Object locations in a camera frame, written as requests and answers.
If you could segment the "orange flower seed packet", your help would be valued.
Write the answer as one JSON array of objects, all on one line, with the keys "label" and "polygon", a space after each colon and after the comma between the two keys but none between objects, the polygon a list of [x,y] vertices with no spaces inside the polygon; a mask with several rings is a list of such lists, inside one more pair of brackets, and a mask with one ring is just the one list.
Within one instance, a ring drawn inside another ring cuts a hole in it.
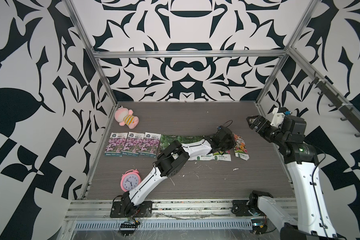
[{"label": "orange flower seed packet", "polygon": [[226,161],[226,162],[232,161],[230,151],[213,153],[213,157],[214,160],[216,161]]}]

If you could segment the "mixed colour flower seed packet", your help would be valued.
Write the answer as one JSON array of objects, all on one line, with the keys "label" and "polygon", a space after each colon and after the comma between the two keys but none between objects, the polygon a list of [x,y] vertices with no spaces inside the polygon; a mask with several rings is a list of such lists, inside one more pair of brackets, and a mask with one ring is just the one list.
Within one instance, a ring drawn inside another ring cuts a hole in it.
[{"label": "mixed colour flower seed packet", "polygon": [[246,144],[245,144],[243,138],[237,134],[234,134],[234,139],[235,139],[235,143],[236,143],[236,145],[234,147],[235,156],[237,158],[243,159],[245,161],[249,160],[250,157],[248,155]]}]

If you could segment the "green melon seed packet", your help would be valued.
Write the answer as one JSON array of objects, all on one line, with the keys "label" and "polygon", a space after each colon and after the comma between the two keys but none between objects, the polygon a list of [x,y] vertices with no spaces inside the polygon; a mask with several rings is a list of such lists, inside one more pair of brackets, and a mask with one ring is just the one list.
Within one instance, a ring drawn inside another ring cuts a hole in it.
[{"label": "green melon seed packet", "polygon": [[160,149],[166,149],[172,142],[178,141],[180,136],[177,135],[161,135],[160,139]]},{"label": "green melon seed packet", "polygon": [[191,144],[191,143],[196,143],[199,142],[203,139],[203,136],[178,136],[177,140],[181,143],[181,144]]},{"label": "green melon seed packet", "polygon": [[213,154],[208,154],[208,155],[200,155],[200,156],[196,156],[195,160],[196,161],[211,161],[214,159],[214,155]]}]

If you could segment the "pink flower seed packet white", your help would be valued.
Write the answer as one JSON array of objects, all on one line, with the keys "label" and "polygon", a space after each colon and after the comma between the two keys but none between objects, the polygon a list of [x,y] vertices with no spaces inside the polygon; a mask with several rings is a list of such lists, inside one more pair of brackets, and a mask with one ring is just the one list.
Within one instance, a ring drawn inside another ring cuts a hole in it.
[{"label": "pink flower seed packet white", "polygon": [[161,134],[145,132],[139,154],[150,158],[156,158],[160,142]]}]

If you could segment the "pink flower seed packet teal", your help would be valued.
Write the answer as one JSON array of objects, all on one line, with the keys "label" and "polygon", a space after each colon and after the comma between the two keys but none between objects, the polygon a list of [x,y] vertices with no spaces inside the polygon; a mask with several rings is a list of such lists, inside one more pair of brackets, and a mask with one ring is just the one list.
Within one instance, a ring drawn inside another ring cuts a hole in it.
[{"label": "pink flower seed packet teal", "polygon": [[105,156],[121,157],[128,133],[111,133],[105,148]]}]

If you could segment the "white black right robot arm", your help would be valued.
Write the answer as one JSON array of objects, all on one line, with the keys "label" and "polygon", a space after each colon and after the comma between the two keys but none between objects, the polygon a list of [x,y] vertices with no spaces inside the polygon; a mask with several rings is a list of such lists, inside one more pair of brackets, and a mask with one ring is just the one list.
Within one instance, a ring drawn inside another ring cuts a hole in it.
[{"label": "white black right robot arm", "polygon": [[282,240],[337,240],[326,208],[314,146],[305,143],[303,118],[275,113],[272,121],[262,116],[247,118],[249,127],[279,147],[294,186],[298,218],[291,217],[270,196],[257,197],[257,209],[275,225]]}]

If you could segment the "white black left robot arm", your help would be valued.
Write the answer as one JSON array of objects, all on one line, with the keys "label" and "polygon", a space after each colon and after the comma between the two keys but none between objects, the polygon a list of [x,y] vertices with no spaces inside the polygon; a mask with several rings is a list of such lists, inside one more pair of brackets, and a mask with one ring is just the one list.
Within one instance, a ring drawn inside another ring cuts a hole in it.
[{"label": "white black left robot arm", "polygon": [[233,132],[220,126],[215,134],[204,136],[200,141],[181,144],[173,141],[157,156],[151,172],[135,188],[121,196],[125,217],[137,215],[140,205],[162,181],[176,175],[190,159],[201,155],[231,150],[236,145]]}]

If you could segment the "pink striped plush toy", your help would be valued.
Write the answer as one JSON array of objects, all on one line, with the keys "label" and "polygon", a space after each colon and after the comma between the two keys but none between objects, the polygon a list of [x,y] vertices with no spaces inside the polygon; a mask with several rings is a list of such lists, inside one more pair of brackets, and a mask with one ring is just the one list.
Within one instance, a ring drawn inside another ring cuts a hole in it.
[{"label": "pink striped plush toy", "polygon": [[116,122],[120,126],[127,126],[129,129],[134,129],[140,122],[139,118],[134,116],[134,112],[124,107],[120,107],[114,114]]}]

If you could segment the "pink alarm clock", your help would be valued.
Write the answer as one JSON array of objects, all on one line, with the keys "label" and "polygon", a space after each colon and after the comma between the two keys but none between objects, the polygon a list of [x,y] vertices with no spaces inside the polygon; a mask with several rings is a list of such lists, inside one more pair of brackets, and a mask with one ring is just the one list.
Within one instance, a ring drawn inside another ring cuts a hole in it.
[{"label": "pink alarm clock", "polygon": [[124,192],[128,192],[136,188],[141,181],[142,179],[138,170],[129,170],[122,175],[120,186]]}]

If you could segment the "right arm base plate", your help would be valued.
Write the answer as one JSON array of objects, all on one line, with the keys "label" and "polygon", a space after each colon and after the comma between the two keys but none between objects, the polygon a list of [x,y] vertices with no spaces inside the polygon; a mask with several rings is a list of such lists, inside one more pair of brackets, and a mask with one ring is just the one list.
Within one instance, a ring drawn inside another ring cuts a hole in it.
[{"label": "right arm base plate", "polygon": [[259,216],[259,210],[251,200],[233,200],[231,212],[236,217]]}]

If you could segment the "black wall hook rack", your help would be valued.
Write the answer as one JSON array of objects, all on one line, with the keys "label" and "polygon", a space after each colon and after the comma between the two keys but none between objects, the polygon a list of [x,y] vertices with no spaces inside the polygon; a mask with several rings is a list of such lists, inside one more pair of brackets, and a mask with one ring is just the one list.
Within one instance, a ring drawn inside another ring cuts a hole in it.
[{"label": "black wall hook rack", "polygon": [[358,131],[354,136],[360,138],[360,111],[329,80],[321,78],[316,71],[314,71],[313,76],[314,79],[310,85],[315,85],[319,89],[318,95],[325,96],[330,101],[329,108],[340,111],[343,115],[340,120],[349,122]]}]

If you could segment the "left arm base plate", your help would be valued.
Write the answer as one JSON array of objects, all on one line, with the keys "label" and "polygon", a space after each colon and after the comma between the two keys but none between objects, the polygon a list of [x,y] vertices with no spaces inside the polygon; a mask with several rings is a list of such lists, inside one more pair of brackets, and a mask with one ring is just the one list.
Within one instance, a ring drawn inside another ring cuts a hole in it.
[{"label": "left arm base plate", "polygon": [[153,202],[144,201],[138,206],[126,204],[120,201],[113,202],[110,218],[143,218],[150,217],[152,214]]}]

